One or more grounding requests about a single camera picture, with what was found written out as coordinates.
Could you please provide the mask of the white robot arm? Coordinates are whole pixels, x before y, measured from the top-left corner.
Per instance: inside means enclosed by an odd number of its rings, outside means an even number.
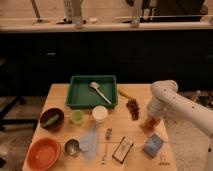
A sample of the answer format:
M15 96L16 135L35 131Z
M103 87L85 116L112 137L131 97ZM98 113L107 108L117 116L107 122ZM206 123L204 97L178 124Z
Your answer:
M147 106L147 129L156 127L166 107L171 107L192 122L210 139L204 171L213 171L213 111L178 94L174 80L155 81L150 86L152 98Z

